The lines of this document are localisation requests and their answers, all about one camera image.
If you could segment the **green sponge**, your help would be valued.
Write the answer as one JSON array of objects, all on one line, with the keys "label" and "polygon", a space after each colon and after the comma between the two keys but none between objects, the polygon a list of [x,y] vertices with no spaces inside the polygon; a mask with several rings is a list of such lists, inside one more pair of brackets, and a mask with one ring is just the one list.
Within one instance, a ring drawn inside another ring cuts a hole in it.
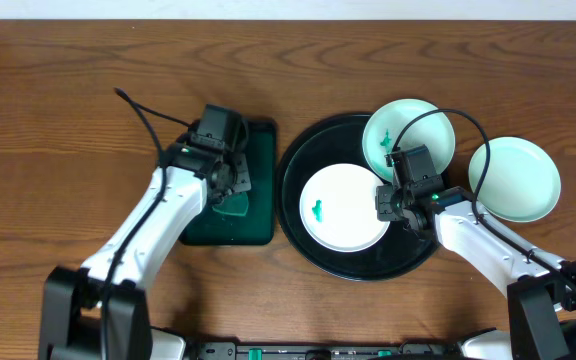
[{"label": "green sponge", "polygon": [[221,203],[213,205],[212,210],[224,216],[244,217],[249,209],[248,195],[237,193],[226,197]]}]

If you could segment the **round black tray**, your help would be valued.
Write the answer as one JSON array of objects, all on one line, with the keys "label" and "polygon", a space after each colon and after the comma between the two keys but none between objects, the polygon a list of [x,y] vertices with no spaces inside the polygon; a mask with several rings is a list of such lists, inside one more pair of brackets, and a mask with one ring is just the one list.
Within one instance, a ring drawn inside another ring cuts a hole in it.
[{"label": "round black tray", "polygon": [[312,125],[287,148],[275,174],[275,212],[291,245],[321,270],[348,280],[380,281],[402,276],[439,248],[433,238],[419,238],[391,222],[373,246],[353,253],[330,250],[308,234],[299,216],[299,196],[317,171],[337,163],[367,168],[362,134],[368,112],[335,115]]}]

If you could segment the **white plate with green stain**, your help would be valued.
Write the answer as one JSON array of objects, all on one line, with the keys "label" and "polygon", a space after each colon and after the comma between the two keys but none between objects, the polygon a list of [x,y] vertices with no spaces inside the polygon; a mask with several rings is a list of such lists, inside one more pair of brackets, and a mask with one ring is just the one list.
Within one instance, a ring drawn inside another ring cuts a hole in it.
[{"label": "white plate with green stain", "polygon": [[341,253],[376,244],[389,224],[377,217],[376,190],[383,182],[354,164],[334,164],[318,170],[305,183],[299,215],[307,233],[321,246]]}]

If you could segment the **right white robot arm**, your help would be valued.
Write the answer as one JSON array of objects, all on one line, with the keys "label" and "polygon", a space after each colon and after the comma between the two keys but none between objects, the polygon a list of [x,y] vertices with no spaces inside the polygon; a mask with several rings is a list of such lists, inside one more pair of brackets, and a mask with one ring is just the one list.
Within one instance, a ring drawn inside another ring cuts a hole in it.
[{"label": "right white robot arm", "polygon": [[576,359],[576,260],[531,244],[456,187],[423,192],[383,185],[379,219],[458,254],[506,298],[507,332],[485,330],[459,342],[467,359]]}]

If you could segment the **light green plate top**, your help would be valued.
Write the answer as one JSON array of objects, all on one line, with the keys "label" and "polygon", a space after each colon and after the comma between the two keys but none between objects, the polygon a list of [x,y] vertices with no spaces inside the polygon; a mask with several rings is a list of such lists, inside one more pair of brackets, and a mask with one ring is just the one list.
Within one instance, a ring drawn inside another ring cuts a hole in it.
[{"label": "light green plate top", "polygon": [[[368,120],[362,135],[362,150],[371,170],[391,182],[393,170],[387,166],[389,154],[404,127],[414,118],[437,107],[419,99],[400,99],[379,108]],[[443,173],[452,161],[456,137],[446,115],[428,115],[410,127],[398,143],[402,150],[425,145],[436,171]]]}]

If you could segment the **rectangular dark green tray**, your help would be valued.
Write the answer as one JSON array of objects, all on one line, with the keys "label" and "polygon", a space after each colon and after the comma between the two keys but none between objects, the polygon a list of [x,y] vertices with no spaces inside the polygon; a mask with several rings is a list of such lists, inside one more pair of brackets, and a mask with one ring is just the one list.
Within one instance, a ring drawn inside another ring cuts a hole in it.
[{"label": "rectangular dark green tray", "polygon": [[270,119],[249,124],[244,154],[252,188],[245,192],[249,209],[244,217],[224,216],[210,205],[183,231],[179,241],[189,246],[263,246],[274,236],[276,126]]}]

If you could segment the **light green plate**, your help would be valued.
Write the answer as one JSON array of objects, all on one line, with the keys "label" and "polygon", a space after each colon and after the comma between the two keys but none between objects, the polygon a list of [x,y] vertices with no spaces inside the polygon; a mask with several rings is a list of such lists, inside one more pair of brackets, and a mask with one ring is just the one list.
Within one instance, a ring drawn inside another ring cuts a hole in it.
[{"label": "light green plate", "polygon": [[468,167],[469,183],[483,179],[478,201],[495,216],[518,223],[547,216],[561,194],[561,177],[551,157],[518,137],[499,137],[480,146]]},{"label": "light green plate", "polygon": [[[362,150],[371,170],[391,182],[393,170],[387,166],[389,154],[404,127],[414,118],[437,107],[419,99],[400,99],[379,108],[368,120],[362,135]],[[443,173],[452,161],[456,137],[446,115],[428,115],[410,127],[398,143],[402,150],[425,145],[436,171]]]}]

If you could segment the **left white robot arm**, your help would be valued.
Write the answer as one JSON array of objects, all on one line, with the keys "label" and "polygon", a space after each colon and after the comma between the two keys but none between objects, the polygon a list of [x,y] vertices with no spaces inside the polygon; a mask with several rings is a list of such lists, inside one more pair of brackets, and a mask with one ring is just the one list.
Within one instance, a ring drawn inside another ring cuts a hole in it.
[{"label": "left white robot arm", "polygon": [[249,190],[242,151],[175,143],[111,239],[77,270],[57,266],[43,287],[41,359],[181,359],[180,335],[150,324],[146,292],[207,204]]}]

